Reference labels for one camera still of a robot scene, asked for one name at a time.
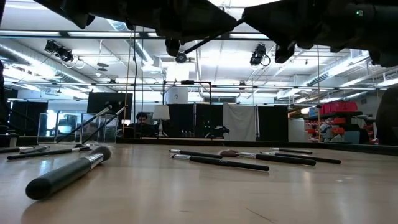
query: white curtain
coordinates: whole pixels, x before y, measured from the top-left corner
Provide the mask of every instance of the white curtain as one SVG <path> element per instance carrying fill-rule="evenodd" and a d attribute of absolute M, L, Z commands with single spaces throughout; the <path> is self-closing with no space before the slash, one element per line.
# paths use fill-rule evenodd
<path fill-rule="evenodd" d="M 256 109 L 254 106 L 229 105 L 224 103 L 223 124 L 230 130 L 225 140 L 256 141 Z"/>

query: lamp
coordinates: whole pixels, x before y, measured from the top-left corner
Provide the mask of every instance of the lamp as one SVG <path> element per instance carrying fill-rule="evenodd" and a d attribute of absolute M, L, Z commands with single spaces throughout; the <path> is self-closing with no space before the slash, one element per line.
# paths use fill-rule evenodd
<path fill-rule="evenodd" d="M 169 106 L 167 105 L 156 105 L 155 106 L 155 111 L 152 119 L 158 119 L 160 120 L 159 123 L 159 137 L 168 137 L 165 133 L 163 133 L 163 125 L 162 121 L 168 121 L 170 119 L 170 113 L 169 113 Z"/>

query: black hair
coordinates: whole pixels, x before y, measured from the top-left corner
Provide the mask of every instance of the black hair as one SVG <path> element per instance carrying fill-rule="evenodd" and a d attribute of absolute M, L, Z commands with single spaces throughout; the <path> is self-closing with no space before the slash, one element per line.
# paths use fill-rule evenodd
<path fill-rule="evenodd" d="M 137 118 L 137 119 L 139 119 L 139 118 L 148 119 L 148 115 L 147 115 L 147 113 L 145 113 L 145 112 L 139 112 L 139 113 L 137 114 L 136 118 Z"/>

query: lamp shade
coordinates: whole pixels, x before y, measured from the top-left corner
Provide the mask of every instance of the lamp shade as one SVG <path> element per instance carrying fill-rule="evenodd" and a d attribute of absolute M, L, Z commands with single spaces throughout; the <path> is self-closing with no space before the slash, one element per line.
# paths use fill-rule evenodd
<path fill-rule="evenodd" d="M 164 121 L 169 120 L 170 119 L 169 106 L 156 105 L 152 119 L 159 119 Z"/>

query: ductwork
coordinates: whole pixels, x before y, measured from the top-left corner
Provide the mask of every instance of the ductwork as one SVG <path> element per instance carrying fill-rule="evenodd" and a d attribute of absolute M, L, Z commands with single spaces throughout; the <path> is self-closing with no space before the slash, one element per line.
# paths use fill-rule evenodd
<path fill-rule="evenodd" d="M 107 19 L 108 22 L 112 25 L 113 29 L 119 32 L 129 32 L 130 30 L 127 28 L 126 24 L 124 22 L 119 22 L 119 21 L 114 21 L 111 19 Z M 153 65 L 154 64 L 154 59 L 146 52 L 144 48 L 142 48 L 141 43 L 138 40 L 126 40 L 126 43 L 132 47 L 136 51 L 136 57 L 141 58 L 142 55 L 142 60 L 144 62 L 144 65 Z"/>
<path fill-rule="evenodd" d="M 44 78 L 46 76 L 54 77 L 56 75 L 63 75 L 63 79 L 67 79 L 69 82 L 70 80 L 74 80 L 74 82 L 77 83 L 96 83 L 96 81 L 65 67 L 51 58 L 47 58 L 47 56 L 44 56 L 16 41 L 0 39 L 0 49 L 2 53 L 6 53 L 8 56 L 13 55 L 13 57 L 17 59 L 17 62 L 33 66 L 36 70 L 35 72 L 42 75 Z M 96 86 L 95 88 L 98 91 L 115 92 L 106 86 Z"/>
<path fill-rule="evenodd" d="M 319 76 L 318 76 L 318 72 L 315 72 L 307 79 L 307 81 L 299 84 L 298 86 L 314 86 L 315 84 L 317 84 L 319 82 L 322 82 L 322 81 L 327 80 L 331 77 L 334 77 L 338 74 L 346 72 L 347 70 L 351 69 L 353 66 L 355 66 L 361 62 L 365 62 L 368 59 L 369 59 L 368 51 L 351 49 L 350 54 L 331 63 L 324 69 L 320 70 Z M 287 97 L 290 97 L 300 91 L 301 91 L 301 89 L 280 91 L 277 94 L 277 98 L 278 99 L 287 98 Z"/>

